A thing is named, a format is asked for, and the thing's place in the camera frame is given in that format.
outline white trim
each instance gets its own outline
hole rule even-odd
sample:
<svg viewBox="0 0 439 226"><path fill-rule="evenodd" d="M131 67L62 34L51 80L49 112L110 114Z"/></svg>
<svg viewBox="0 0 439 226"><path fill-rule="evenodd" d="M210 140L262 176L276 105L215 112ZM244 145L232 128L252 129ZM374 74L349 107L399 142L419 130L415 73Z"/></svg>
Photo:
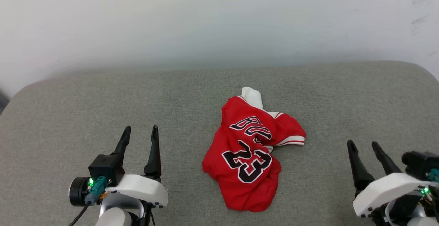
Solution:
<svg viewBox="0 0 439 226"><path fill-rule="evenodd" d="M273 149L274 149L273 146L263 146L263 147L267 148L269 153L271 153L273 151Z"/></svg>
<svg viewBox="0 0 439 226"><path fill-rule="evenodd" d="M274 118L275 118L275 119L276 119L276 118L279 118L279 116L281 116L281 115L283 115L283 113L282 113L282 112L278 112L277 115L276 115Z"/></svg>
<svg viewBox="0 0 439 226"><path fill-rule="evenodd" d="M237 96L239 98L241 98L244 102L247 102L247 100L245 98L243 98L242 96Z"/></svg>
<svg viewBox="0 0 439 226"><path fill-rule="evenodd" d="M271 116L271 118L275 119L274 117L276 117L277 114L279 114L279 112L267 112L265 110L263 110L264 112L266 112L267 114L269 114Z"/></svg>
<svg viewBox="0 0 439 226"><path fill-rule="evenodd" d="M290 137L285 138L285 140L282 140L281 142L279 142L275 146L283 146L283 145L290 145L290 144L302 146L304 143L305 143L305 137L296 135L296 136L290 136Z"/></svg>

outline robotic arm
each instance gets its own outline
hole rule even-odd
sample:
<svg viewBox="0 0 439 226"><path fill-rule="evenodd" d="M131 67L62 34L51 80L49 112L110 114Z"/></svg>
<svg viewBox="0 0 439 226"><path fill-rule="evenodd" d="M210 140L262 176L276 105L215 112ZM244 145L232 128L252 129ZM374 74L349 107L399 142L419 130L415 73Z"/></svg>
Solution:
<svg viewBox="0 0 439 226"><path fill-rule="evenodd" d="M158 127L152 128L151 151L144 175L125 174L123 159L130 141L127 126L110 155L98 155L90 164L89 177L76 177L69 188L72 206L83 207L70 226L74 225L89 206L100 205L96 226L149 226L153 224L152 208L168 205L168 192L161 184ZM138 214L125 209L137 209Z"/></svg>
<svg viewBox="0 0 439 226"><path fill-rule="evenodd" d="M439 156L406 152L402 173L376 142L372 148L386 176L375 180L362 164L352 140L347 143L356 188L353 207L357 216L372 218L376 226L439 226Z"/></svg>

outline teal connector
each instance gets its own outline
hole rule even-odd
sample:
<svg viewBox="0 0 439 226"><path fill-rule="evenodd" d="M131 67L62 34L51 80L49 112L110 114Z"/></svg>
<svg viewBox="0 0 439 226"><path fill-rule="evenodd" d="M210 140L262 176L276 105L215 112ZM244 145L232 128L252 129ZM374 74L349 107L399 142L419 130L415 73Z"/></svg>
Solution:
<svg viewBox="0 0 439 226"><path fill-rule="evenodd" d="M434 182L439 182L439 169L432 168L430 171L429 179Z"/></svg>
<svg viewBox="0 0 439 226"><path fill-rule="evenodd" d="M102 193L105 192L105 188L108 187L108 179L105 176L99 176L90 188L90 193L85 197L85 203L90 202L90 205L95 205L99 200Z"/></svg>

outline gray cushion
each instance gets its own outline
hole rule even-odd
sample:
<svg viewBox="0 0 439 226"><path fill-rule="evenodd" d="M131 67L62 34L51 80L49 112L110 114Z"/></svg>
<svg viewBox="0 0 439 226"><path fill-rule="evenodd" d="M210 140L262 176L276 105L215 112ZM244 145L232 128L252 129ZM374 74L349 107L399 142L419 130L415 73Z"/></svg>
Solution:
<svg viewBox="0 0 439 226"><path fill-rule="evenodd" d="M221 121L221 106L249 86L268 111L286 112L306 131L304 146L276 148L282 172L268 210L226 208L202 159ZM346 149L353 139L364 165L384 171L377 141L400 168L405 151L438 152L439 84L404 62L289 68L237 68L73 76L21 90L0 117L2 225L67 225L80 211L67 191L87 176L98 154L113 151L132 126L125 171L141 174L151 129L159 126L162 181L169 206L154 209L163 225L372 225L352 208ZM78 225L94 225L91 207Z"/></svg>

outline red fabric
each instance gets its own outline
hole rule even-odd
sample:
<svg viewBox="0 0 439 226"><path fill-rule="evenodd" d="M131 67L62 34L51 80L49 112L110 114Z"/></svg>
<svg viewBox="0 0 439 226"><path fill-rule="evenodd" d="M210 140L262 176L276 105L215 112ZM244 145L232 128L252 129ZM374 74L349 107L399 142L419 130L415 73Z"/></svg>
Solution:
<svg viewBox="0 0 439 226"><path fill-rule="evenodd" d="M228 208L263 211L276 194L281 171L263 145L300 143L287 137L305 137L305 131L290 115L273 118L241 97L230 98L221 110L221 126L204 157L203 171L218 182Z"/></svg>

